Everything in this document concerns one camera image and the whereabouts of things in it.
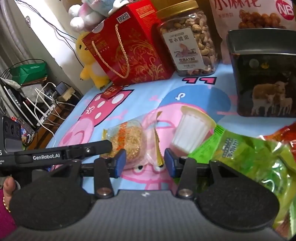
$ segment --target ribbed gray surface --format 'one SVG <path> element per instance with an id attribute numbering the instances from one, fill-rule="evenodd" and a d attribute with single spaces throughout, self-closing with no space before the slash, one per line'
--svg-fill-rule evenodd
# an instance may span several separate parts
<path id="1" fill-rule="evenodd" d="M 99 200 L 78 223 L 43 232 L 19 228 L 5 241 L 279 241 L 271 229 L 255 233 L 223 230 L 207 221 L 191 201 L 170 191 L 119 191 Z"/>

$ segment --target black disc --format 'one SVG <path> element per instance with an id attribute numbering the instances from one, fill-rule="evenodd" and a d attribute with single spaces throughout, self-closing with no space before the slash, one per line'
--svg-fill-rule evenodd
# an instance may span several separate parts
<path id="1" fill-rule="evenodd" d="M 91 197 L 85 190 L 58 177 L 31 183 L 10 202 L 15 223 L 34 230 L 64 228 L 82 219 L 90 207 Z"/>
<path id="2" fill-rule="evenodd" d="M 277 197 L 244 178 L 223 178 L 198 198 L 201 212 L 213 223 L 235 231 L 271 225 L 279 211 Z"/>

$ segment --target green plastic bag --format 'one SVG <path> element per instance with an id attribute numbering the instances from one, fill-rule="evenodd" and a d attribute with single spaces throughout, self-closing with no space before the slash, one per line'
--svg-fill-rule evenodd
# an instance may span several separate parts
<path id="1" fill-rule="evenodd" d="M 39 64 L 23 64 L 9 70 L 12 80 L 19 85 L 47 77 L 46 62 Z"/>
<path id="2" fill-rule="evenodd" d="M 287 145 L 239 135 L 217 125 L 214 134 L 189 157 L 201 163 L 221 161 L 272 191 L 280 203 L 274 227 L 283 222 L 296 195 L 296 163 Z"/>

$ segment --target rope handle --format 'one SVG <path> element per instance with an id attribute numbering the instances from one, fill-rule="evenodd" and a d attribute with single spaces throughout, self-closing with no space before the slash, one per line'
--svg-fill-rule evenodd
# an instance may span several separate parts
<path id="1" fill-rule="evenodd" d="M 129 62 L 128 62 L 128 57 L 126 55 L 126 52 L 124 50 L 124 47 L 123 47 L 123 44 L 121 42 L 121 38 L 120 38 L 120 34 L 119 34 L 119 31 L 118 31 L 118 26 L 119 24 L 116 24 L 115 25 L 115 32 L 116 32 L 116 35 L 117 35 L 117 38 L 118 38 L 118 42 L 119 42 L 119 45 L 120 45 L 120 48 L 121 48 L 121 51 L 123 53 L 123 56 L 126 60 L 126 65 L 127 65 L 127 71 L 126 71 L 126 75 L 123 76 L 121 75 L 120 73 L 118 73 L 115 69 L 113 69 L 110 65 L 107 64 L 107 62 L 102 58 L 102 56 L 100 55 L 99 51 L 97 50 L 95 44 L 94 44 L 94 41 L 91 42 L 94 50 L 96 51 L 96 54 L 99 56 L 99 58 L 102 60 L 102 62 L 112 71 L 114 72 L 115 74 L 117 74 L 119 77 L 123 78 L 123 79 L 126 79 L 128 77 L 128 74 L 129 74 L 129 71 L 130 71 L 130 66 L 129 66 Z"/>

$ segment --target yellow plush toy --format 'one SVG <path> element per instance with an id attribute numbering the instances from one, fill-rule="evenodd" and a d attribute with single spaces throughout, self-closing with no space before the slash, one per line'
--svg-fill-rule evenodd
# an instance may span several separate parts
<path id="1" fill-rule="evenodd" d="M 76 51 L 85 66 L 80 73 L 80 79 L 88 80 L 91 78 L 98 89 L 103 89 L 110 83 L 105 71 L 99 65 L 99 63 L 92 56 L 91 52 L 86 49 L 86 46 L 82 42 L 82 39 L 88 34 L 88 32 L 79 35 L 76 41 Z"/>

